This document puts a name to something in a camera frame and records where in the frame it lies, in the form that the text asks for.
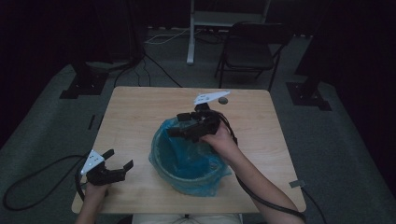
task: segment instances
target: blue plastic bag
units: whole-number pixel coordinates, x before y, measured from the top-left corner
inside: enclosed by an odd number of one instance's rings
[[[179,125],[177,118],[163,122],[154,134],[148,159],[174,189],[194,196],[213,197],[220,180],[231,171],[209,144],[169,137],[166,129]]]

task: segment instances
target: person's left arm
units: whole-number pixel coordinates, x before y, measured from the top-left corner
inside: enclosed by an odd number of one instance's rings
[[[102,201],[105,198],[108,185],[95,186],[87,183],[85,190],[85,199],[79,212],[76,224],[93,224],[100,210]]]

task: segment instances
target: gray carpet floor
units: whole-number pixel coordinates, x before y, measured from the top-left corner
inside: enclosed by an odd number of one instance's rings
[[[163,32],[152,32],[152,35]],[[201,35],[201,38],[216,40],[210,35]],[[295,37],[284,49],[271,91],[297,176],[306,183],[304,188],[320,206],[328,223],[396,223],[395,199],[376,170],[334,87],[325,83],[318,87],[332,111],[293,105],[290,99],[286,82],[304,82],[305,77],[295,76],[294,72],[308,44],[309,39]],[[192,66],[186,65],[187,47],[188,39],[181,37],[161,45],[147,44],[145,49],[183,87],[216,88],[218,81],[213,75],[221,45],[197,41]],[[92,63],[92,66],[105,69],[114,64]],[[99,122],[94,122],[89,128],[92,115],[105,114],[119,72],[110,73],[101,95],[81,95],[74,100],[59,99],[75,76],[72,67],[66,66],[53,77],[0,150],[2,196],[16,180],[61,157],[82,155],[92,148],[99,126]],[[266,89],[268,81],[265,74],[258,80],[254,75],[230,74],[224,78],[223,88]],[[116,84],[176,87],[148,58],[135,70],[121,75]],[[18,185],[10,192],[9,203],[22,207],[42,198],[76,160],[62,161]],[[11,212],[1,206],[0,223],[73,223],[77,216],[71,211],[75,193],[70,174],[43,203],[31,209]],[[308,197],[305,201],[307,223],[323,223],[313,202]],[[101,215],[97,223],[117,223],[125,216]],[[263,222],[259,214],[244,214],[244,223],[259,222]]]

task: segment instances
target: table top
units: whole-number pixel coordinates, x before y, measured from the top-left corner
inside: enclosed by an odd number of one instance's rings
[[[149,162],[151,141],[164,120],[192,112],[200,93],[219,89],[117,87],[109,101],[93,149],[99,153],[114,148],[106,161],[109,170],[120,169],[134,160],[125,181],[112,184],[103,213],[208,214],[257,213],[249,196],[241,189],[234,173],[223,177],[215,197],[194,197],[174,190],[162,180]],[[282,189],[299,211],[306,208],[290,154],[268,91],[231,90],[227,105],[218,101],[209,106],[223,113],[238,138],[238,145],[257,168]],[[72,211],[82,205],[76,194]]]

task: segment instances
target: person's right hand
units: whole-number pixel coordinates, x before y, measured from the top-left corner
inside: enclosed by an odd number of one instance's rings
[[[201,140],[212,146],[229,163],[240,156],[241,150],[233,141],[227,126],[221,122],[216,134],[207,134]]]

